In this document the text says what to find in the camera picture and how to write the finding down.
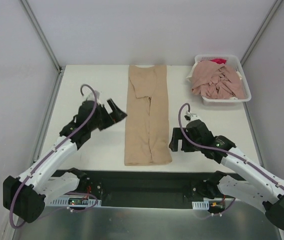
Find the beige t shirt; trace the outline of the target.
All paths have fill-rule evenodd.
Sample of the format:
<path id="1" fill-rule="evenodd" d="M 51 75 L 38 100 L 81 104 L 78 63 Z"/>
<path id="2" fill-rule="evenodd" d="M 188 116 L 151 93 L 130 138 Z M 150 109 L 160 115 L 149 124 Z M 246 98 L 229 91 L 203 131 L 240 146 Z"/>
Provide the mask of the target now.
<path id="1" fill-rule="evenodd" d="M 129 66 L 124 164 L 166 165 L 169 145 L 167 67 Z"/>

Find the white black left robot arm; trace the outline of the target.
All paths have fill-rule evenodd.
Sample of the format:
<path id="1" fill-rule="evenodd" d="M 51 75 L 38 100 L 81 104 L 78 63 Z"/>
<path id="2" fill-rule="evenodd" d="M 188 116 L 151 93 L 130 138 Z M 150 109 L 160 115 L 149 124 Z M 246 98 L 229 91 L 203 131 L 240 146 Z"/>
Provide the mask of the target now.
<path id="1" fill-rule="evenodd" d="M 104 104 L 94 100 L 83 101 L 78 114 L 62 128 L 45 156 L 18 177 L 8 176 L 4 180 L 3 206 L 10 212 L 10 222 L 14 221 L 14 215 L 26 223 L 34 222 L 48 203 L 66 193 L 90 194 L 92 184 L 88 176 L 75 167 L 57 179 L 50 178 L 66 159 L 91 138 L 94 130 L 105 130 L 127 117 L 112 99 L 108 99 L 107 103 L 111 112 L 107 112 Z"/>

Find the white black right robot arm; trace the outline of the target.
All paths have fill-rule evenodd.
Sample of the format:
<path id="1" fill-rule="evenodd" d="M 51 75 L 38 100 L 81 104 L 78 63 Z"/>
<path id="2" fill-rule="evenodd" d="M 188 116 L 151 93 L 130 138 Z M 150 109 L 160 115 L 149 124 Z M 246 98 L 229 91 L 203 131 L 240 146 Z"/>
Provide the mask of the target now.
<path id="1" fill-rule="evenodd" d="M 201 152 L 242 177 L 236 180 L 221 171 L 195 186 L 204 198 L 220 195 L 234 197 L 265 214 L 277 228 L 284 231 L 284 180 L 250 160 L 231 140 L 214 136 L 201 120 L 190 121 L 186 127 L 175 127 L 169 148 L 176 152 Z"/>

